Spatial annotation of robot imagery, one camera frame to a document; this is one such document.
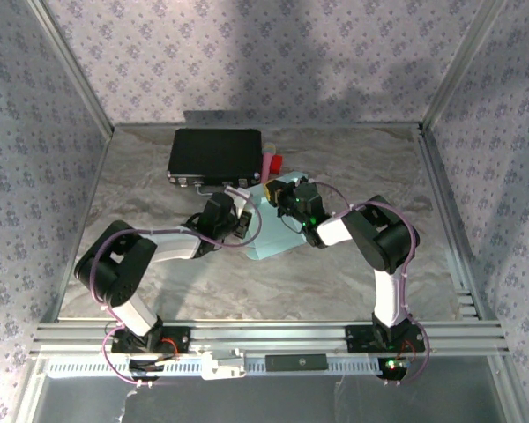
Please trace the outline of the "light blue paper box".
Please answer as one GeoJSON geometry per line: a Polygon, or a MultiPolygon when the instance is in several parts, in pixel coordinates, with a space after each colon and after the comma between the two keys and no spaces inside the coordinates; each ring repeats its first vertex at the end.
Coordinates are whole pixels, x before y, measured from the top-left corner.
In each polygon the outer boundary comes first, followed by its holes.
{"type": "Polygon", "coordinates": [[[264,260],[305,244],[301,233],[302,225],[295,219],[279,218],[265,196],[263,184],[249,188],[251,200],[257,206],[262,218],[258,237],[246,247],[246,256],[251,260],[264,260]]]}

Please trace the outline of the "small black rectangular box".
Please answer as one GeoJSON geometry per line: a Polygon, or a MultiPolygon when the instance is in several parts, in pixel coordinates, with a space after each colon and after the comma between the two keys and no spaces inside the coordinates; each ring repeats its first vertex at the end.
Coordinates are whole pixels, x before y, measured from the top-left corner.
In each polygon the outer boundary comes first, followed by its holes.
{"type": "Polygon", "coordinates": [[[267,372],[325,371],[329,368],[325,354],[276,354],[264,357],[267,372]]]}

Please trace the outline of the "black briefcase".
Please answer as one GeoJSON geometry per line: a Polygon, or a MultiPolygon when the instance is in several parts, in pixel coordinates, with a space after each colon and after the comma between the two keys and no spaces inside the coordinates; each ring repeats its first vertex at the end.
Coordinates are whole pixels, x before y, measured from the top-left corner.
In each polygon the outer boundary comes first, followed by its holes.
{"type": "Polygon", "coordinates": [[[169,154],[168,181],[181,187],[257,185],[262,147],[255,129],[179,129],[169,154]]]}

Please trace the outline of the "white plastic connector piece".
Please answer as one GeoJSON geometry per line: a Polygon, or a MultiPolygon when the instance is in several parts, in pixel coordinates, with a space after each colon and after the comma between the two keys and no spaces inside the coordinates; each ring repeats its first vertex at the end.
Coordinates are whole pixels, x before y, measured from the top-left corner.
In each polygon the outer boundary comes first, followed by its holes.
{"type": "Polygon", "coordinates": [[[207,381],[237,379],[246,375],[246,354],[238,348],[203,352],[200,362],[201,377],[207,381]]]}

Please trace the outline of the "left black controller board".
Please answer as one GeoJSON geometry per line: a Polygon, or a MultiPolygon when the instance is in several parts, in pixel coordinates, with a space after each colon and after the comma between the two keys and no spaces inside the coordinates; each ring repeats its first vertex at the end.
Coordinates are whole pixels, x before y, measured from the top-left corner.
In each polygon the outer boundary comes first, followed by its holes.
{"type": "Polygon", "coordinates": [[[155,360],[131,359],[128,370],[130,372],[130,378],[134,382],[155,382],[160,378],[164,366],[158,365],[155,360]]]}

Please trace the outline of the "black controller board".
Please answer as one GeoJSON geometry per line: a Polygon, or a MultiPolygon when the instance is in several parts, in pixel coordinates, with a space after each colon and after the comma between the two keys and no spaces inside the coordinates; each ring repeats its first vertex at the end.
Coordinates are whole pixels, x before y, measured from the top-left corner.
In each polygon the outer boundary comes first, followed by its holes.
{"type": "Polygon", "coordinates": [[[406,376],[410,366],[407,358],[379,358],[379,374],[377,377],[384,381],[400,382],[406,376]]]}
{"type": "Polygon", "coordinates": [[[130,372],[130,378],[134,382],[155,382],[160,378],[164,366],[158,365],[155,360],[131,359],[128,370],[130,372]]]}

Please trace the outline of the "right black controller board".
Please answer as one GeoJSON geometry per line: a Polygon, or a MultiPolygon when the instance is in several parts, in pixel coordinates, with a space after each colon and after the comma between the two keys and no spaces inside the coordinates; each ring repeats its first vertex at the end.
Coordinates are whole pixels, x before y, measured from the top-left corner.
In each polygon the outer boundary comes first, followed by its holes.
{"type": "Polygon", "coordinates": [[[407,358],[379,358],[379,374],[377,377],[384,381],[400,382],[406,376],[410,366],[407,358]]]}

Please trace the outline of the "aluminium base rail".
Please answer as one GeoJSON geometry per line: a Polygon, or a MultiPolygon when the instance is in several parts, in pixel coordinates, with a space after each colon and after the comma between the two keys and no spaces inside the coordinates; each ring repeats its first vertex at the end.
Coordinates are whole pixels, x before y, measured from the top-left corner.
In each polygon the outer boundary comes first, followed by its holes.
{"type": "MultiPolygon", "coordinates": [[[[203,320],[167,322],[164,326],[190,327],[190,354],[235,349],[249,356],[323,353],[328,356],[390,356],[388,352],[348,352],[345,327],[370,323],[327,321],[203,320]]],[[[419,329],[425,352],[435,356],[504,355],[509,351],[497,321],[428,322],[419,329]]],[[[421,357],[425,352],[404,352],[421,357]]]]}

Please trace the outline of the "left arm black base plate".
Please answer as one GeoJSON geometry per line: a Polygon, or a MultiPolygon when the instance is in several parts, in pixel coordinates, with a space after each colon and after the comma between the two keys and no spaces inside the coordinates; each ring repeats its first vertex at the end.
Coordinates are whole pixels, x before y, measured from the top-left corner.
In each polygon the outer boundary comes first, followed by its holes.
{"type": "Polygon", "coordinates": [[[113,336],[112,353],[186,353],[190,347],[190,327],[161,326],[138,336],[129,329],[119,329],[113,336]]]}

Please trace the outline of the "aluminium side rail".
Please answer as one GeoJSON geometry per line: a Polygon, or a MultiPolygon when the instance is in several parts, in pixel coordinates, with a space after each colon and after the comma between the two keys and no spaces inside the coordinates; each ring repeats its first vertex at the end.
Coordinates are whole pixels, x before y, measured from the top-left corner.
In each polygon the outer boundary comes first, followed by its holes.
{"type": "Polygon", "coordinates": [[[443,226],[445,250],[459,297],[460,314],[465,320],[496,320],[495,313],[481,295],[481,284],[474,276],[472,251],[436,139],[422,123],[418,124],[417,132],[421,162],[443,226]]]}
{"type": "Polygon", "coordinates": [[[109,135],[104,142],[99,161],[97,163],[96,171],[94,174],[91,188],[87,191],[86,206],[78,221],[78,230],[76,232],[75,240],[71,245],[69,254],[69,260],[66,263],[63,276],[60,282],[54,286],[52,291],[52,297],[49,301],[49,305],[40,323],[57,323],[58,316],[63,305],[63,299],[66,293],[67,285],[70,282],[71,275],[73,273],[73,265],[76,263],[78,248],[82,240],[83,232],[86,228],[86,220],[93,204],[93,197],[97,190],[97,186],[101,177],[101,172],[105,163],[105,159],[108,153],[109,145],[113,139],[113,135],[109,135]]]}

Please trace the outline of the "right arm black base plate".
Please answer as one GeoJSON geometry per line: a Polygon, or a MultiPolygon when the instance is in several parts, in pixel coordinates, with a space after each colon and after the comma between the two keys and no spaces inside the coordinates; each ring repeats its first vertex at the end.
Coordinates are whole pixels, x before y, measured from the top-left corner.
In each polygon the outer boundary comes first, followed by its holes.
{"type": "Polygon", "coordinates": [[[346,347],[349,353],[423,353],[426,351],[421,331],[411,324],[395,330],[379,325],[348,325],[345,327],[346,347]]]}

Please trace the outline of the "aluminium frame post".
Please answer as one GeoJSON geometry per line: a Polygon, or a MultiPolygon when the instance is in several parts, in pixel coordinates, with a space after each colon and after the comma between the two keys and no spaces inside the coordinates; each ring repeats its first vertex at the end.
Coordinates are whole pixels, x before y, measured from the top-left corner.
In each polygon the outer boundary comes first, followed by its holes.
{"type": "Polygon", "coordinates": [[[45,0],[25,0],[31,12],[36,17],[41,30],[48,39],[51,48],[63,66],[63,69],[74,85],[78,95],[84,102],[87,111],[106,139],[114,133],[114,126],[103,110],[101,102],[91,87],[86,75],[65,39],[60,26],[47,6],[45,0]]]}
{"type": "Polygon", "coordinates": [[[421,120],[420,131],[422,134],[434,127],[446,109],[458,84],[467,73],[472,60],[481,44],[485,41],[506,2],[507,0],[481,0],[473,22],[468,27],[465,37],[452,57],[449,69],[445,72],[443,81],[438,86],[427,112],[421,120]]]}

